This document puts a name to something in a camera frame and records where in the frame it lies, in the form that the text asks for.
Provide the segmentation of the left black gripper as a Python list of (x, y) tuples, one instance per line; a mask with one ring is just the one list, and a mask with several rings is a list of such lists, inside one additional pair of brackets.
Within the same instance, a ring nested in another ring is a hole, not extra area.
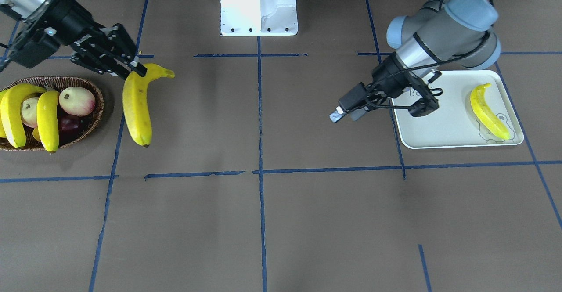
[(403, 72), (405, 69), (397, 54), (388, 56), (372, 70), (371, 84), (359, 83), (339, 99), (339, 105), (329, 115), (331, 122), (337, 123), (346, 115), (358, 121), (371, 112), (367, 102), (381, 104), (388, 97), (398, 98), (405, 88), (418, 80), (411, 72)]

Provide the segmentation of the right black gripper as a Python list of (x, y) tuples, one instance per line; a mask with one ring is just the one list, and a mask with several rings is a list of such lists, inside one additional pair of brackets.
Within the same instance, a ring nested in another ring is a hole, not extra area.
[[(54, 30), (53, 37), (61, 46), (70, 46), (74, 50), (70, 61), (78, 66), (121, 79), (126, 79), (130, 71), (146, 76), (147, 68), (139, 62), (137, 46), (125, 27), (117, 23), (103, 28), (76, 0), (48, 0), (40, 16), (40, 25), (42, 29)], [(111, 57), (90, 44), (104, 45)]]

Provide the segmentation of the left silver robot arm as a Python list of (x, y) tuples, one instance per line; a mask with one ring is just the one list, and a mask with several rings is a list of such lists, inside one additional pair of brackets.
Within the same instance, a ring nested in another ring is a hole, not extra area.
[(437, 69), (453, 62), (470, 70), (490, 67), (501, 54), (497, 19), (493, 0), (427, 0), (412, 16), (394, 18), (386, 32), (393, 52), (373, 69), (369, 84), (359, 83), (339, 99), (330, 120), (358, 120), (377, 109), (413, 117), (437, 110), (442, 90), (431, 89), (424, 77), (432, 73), (433, 82)]

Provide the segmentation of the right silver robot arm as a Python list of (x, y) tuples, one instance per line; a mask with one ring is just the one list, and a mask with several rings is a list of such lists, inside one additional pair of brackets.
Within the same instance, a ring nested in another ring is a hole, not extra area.
[(98, 74), (122, 79), (131, 72), (147, 74), (126, 28), (120, 23), (106, 27), (96, 22), (78, 0), (1, 0), (1, 12), (24, 24), (13, 42), (5, 46), (2, 69), (10, 63), (34, 68), (69, 46), (72, 63)]

